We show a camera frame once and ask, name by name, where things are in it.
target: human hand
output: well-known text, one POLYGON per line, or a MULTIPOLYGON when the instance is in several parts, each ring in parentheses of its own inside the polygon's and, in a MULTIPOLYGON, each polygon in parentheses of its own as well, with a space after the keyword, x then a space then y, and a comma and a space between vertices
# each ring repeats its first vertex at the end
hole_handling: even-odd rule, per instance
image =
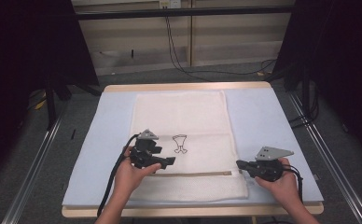
MULTIPOLYGON (((283 165, 289 165, 289 161, 286 158, 280 158, 279 161, 283 165)), ((266 181, 257 176, 255 179, 261 187, 270 191, 282 206, 300 202, 297 180, 293 173, 284 171, 282 177, 274 182, 266 181)))
POLYGON ((131 147, 125 151, 126 159, 120 163, 117 173, 115 175, 114 192, 119 192, 125 195, 130 195, 137 189, 143 178, 160 169, 160 163, 147 166, 143 169, 138 169, 132 165, 129 158, 131 147))

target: towel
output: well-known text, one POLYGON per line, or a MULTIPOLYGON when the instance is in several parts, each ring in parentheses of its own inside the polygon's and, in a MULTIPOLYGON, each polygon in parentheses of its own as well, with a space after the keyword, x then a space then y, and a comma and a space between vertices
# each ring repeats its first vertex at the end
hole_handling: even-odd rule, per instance
POLYGON ((214 202, 246 198, 223 91, 138 94, 130 135, 149 129, 174 165, 144 178, 131 200, 214 202))

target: electrical outlet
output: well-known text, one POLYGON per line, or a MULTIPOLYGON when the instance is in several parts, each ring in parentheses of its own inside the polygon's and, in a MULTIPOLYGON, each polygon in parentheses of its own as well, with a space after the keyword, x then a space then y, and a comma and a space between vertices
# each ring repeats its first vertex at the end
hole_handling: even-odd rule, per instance
POLYGON ((181 8, 181 0, 170 0, 170 8, 181 8))
POLYGON ((159 8, 170 8, 170 0, 160 0, 159 8))

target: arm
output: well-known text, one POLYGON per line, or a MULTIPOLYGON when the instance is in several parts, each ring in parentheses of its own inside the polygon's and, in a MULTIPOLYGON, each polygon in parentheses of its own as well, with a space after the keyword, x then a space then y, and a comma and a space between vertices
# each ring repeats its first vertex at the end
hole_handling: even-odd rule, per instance
MULTIPOLYGON (((281 158, 282 164, 289 165, 288 159, 281 158)), ((318 221, 309 213, 298 195, 297 181, 294 174, 284 172, 283 176, 274 181, 269 182, 256 177, 257 183, 271 192, 273 197, 280 203, 287 213, 292 216, 297 223, 316 224, 318 221)))
MULTIPOLYGON (((129 156, 130 150, 126 150, 125 156, 129 156)), ((120 222, 123 207, 129 200, 132 192, 137 189, 143 178, 160 169, 160 164, 153 164, 144 169, 132 166, 131 160, 126 158, 119 166, 115 176, 114 191, 104 207, 103 213, 96 220, 96 224, 116 224, 120 222)))

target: wooden table frame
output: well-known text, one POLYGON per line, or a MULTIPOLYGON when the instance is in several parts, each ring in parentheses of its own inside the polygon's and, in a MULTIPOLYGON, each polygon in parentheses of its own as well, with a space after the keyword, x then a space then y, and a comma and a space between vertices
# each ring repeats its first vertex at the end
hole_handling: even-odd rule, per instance
MULTIPOLYGON (((193 90, 228 90, 271 88, 268 82, 213 82, 213 83, 171 83, 171 84, 138 84, 138 85, 111 85, 104 92, 116 91, 193 91, 193 90)), ((305 203, 307 210, 314 214, 324 211, 322 202, 305 203)), ((96 217, 96 207, 64 206, 65 217, 96 217)), ((287 212, 278 203, 270 204, 207 204, 191 205, 178 204, 164 207, 163 205, 126 206, 122 211, 123 217, 257 217, 287 215, 287 212)))

